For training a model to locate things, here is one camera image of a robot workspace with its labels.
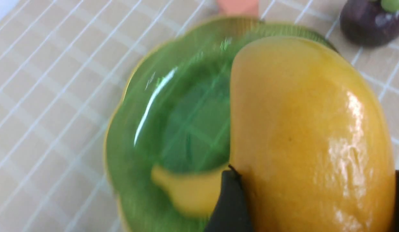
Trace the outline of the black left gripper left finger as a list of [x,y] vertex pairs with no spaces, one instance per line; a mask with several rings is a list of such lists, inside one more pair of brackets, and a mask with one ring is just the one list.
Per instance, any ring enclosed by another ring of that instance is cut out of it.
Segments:
[[221,191],[216,207],[204,228],[206,232],[253,232],[242,176],[229,165],[222,172]]

